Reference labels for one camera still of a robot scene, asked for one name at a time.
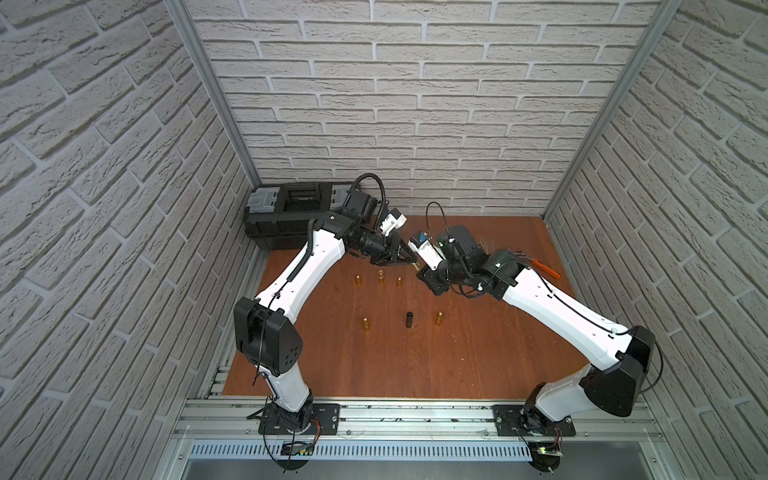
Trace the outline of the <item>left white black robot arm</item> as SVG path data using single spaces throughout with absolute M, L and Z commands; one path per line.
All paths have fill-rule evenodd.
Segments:
M 288 267 L 255 298 L 234 307 L 235 345 L 272 393 L 263 409 L 291 433 L 315 421 L 313 394 L 298 364 L 303 340 L 295 327 L 299 313 L 328 270 L 354 251 L 377 266 L 417 262 L 399 229 L 407 218 L 391 209 L 381 178 L 358 176 L 344 202 L 308 221 L 307 241 Z

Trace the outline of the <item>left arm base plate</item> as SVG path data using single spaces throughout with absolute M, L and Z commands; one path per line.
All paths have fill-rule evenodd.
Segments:
M 258 432 L 260 435 L 336 435 L 340 417 L 340 405 L 336 403 L 315 403 L 310 410 L 289 412 L 277 405 L 269 404 L 261 415 Z

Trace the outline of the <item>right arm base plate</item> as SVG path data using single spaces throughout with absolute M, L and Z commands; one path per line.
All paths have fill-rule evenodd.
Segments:
M 574 437 L 576 430 L 572 419 L 566 417 L 553 421 L 535 407 L 524 404 L 497 404 L 491 407 L 497 435 L 500 437 Z

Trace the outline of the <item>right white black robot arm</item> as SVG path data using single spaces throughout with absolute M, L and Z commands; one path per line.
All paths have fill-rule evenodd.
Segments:
M 587 359 L 578 372 L 534 388 L 518 415 L 524 430 L 545 432 L 584 411 L 632 413 L 655 351 L 647 328 L 626 327 L 591 310 L 547 281 L 522 253 L 485 252 L 464 226 L 437 239 L 417 232 L 408 246 L 424 261 L 417 276 L 435 295 L 451 289 L 491 295 L 526 312 Z

